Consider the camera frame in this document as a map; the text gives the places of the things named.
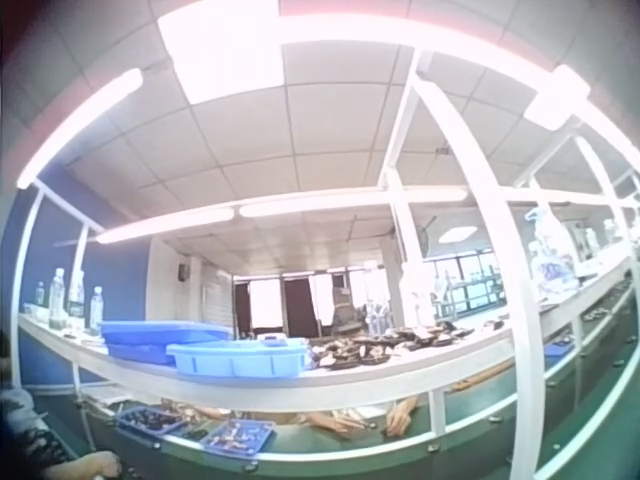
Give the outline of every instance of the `light fixture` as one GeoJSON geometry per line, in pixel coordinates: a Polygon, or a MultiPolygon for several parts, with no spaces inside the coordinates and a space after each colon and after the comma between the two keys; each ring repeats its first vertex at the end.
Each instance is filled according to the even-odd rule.
{"type": "Polygon", "coordinates": [[[455,227],[440,237],[440,243],[456,243],[466,240],[478,231],[478,227],[455,227]]]}
{"type": "Polygon", "coordinates": [[[115,104],[142,86],[142,72],[135,68],[112,80],[85,100],[69,115],[38,148],[18,178],[18,188],[25,189],[46,165],[83,128],[115,104]]]}
{"type": "Polygon", "coordinates": [[[591,87],[566,65],[559,65],[538,90],[524,118],[556,131],[585,103],[591,87]]]}
{"type": "Polygon", "coordinates": [[[189,103],[284,84],[277,0],[203,0],[158,20],[189,103]]]}
{"type": "Polygon", "coordinates": [[[169,232],[182,228],[197,227],[211,223],[221,223],[235,216],[233,208],[199,208],[149,218],[108,230],[96,238],[100,243],[115,243],[132,238],[169,232]]]}
{"type": "MultiPolygon", "coordinates": [[[[260,201],[240,207],[239,213],[243,217],[254,218],[389,204],[390,199],[386,191],[353,190],[350,193],[339,193],[335,190],[309,192],[309,195],[304,197],[260,201]]],[[[468,196],[467,190],[461,187],[412,187],[405,193],[409,203],[458,202],[468,196]]]]}

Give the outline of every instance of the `curtain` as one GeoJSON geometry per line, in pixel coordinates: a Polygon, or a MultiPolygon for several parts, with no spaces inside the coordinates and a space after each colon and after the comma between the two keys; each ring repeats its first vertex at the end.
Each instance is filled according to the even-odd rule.
{"type": "Polygon", "coordinates": [[[235,288],[235,308],[238,319],[238,332],[251,331],[251,300],[249,299],[249,284],[239,283],[235,288]]]}
{"type": "Polygon", "coordinates": [[[284,298],[289,337],[317,337],[318,322],[313,308],[309,280],[299,278],[285,281],[284,298]]]}

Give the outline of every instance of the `blue tray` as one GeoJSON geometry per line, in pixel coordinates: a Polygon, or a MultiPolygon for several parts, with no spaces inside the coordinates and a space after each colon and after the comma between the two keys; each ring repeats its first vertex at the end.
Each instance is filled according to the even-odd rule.
{"type": "Polygon", "coordinates": [[[207,452],[216,455],[251,458],[264,448],[274,427],[273,422],[229,420],[200,440],[200,444],[207,452]]]}
{"type": "Polygon", "coordinates": [[[107,344],[116,345],[199,343],[233,337],[230,328],[195,322],[102,322],[100,330],[107,344]]]}
{"type": "Polygon", "coordinates": [[[151,408],[151,407],[145,407],[145,406],[133,407],[133,408],[129,408],[128,410],[125,410],[123,412],[120,412],[120,413],[116,414],[115,420],[121,426],[125,426],[127,428],[131,428],[133,430],[137,430],[138,432],[146,433],[147,435],[151,435],[151,436],[154,436],[154,437],[161,437],[161,436],[166,435],[169,432],[172,432],[175,429],[177,429],[179,427],[182,427],[183,425],[187,424],[186,420],[181,419],[177,415],[171,415],[169,413],[163,412],[162,410],[158,410],[157,408],[151,408]],[[167,417],[173,417],[173,418],[176,419],[176,422],[171,424],[171,425],[168,425],[167,427],[163,428],[162,430],[151,430],[151,429],[145,428],[145,427],[143,427],[141,425],[137,425],[135,423],[132,423],[130,420],[127,420],[125,418],[128,415],[131,415],[132,413],[137,413],[137,412],[142,412],[142,411],[153,412],[153,413],[157,413],[157,414],[160,414],[160,415],[166,415],[167,417]]]}
{"type": "Polygon", "coordinates": [[[235,378],[295,378],[308,368],[304,339],[237,340],[197,345],[169,345],[178,372],[235,378]]]}
{"type": "Polygon", "coordinates": [[[130,362],[175,366],[176,360],[167,355],[164,345],[118,345],[107,344],[109,356],[130,362]]]}

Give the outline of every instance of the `shelf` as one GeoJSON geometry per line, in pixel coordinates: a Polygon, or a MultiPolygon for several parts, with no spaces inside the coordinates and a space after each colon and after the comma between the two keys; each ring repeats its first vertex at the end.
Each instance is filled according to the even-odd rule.
{"type": "MultiPolygon", "coordinates": [[[[546,337],[570,323],[620,281],[631,260],[610,262],[599,278],[567,295],[555,309],[541,315],[546,337]]],[[[175,370],[109,357],[104,348],[64,338],[25,315],[20,328],[67,360],[133,391],[202,406],[242,411],[305,412],[337,410],[393,401],[460,380],[513,357],[509,325],[488,334],[476,334],[464,343],[425,349],[377,367],[341,372],[314,370],[287,380],[240,381],[179,376],[175,370]]]]}

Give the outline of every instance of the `clear plastic container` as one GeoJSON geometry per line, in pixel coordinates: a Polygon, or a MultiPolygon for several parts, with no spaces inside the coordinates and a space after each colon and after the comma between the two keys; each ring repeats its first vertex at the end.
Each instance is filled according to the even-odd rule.
{"type": "Polygon", "coordinates": [[[56,268],[49,288],[49,328],[52,330],[62,330],[66,326],[64,293],[64,268],[56,268]]]}

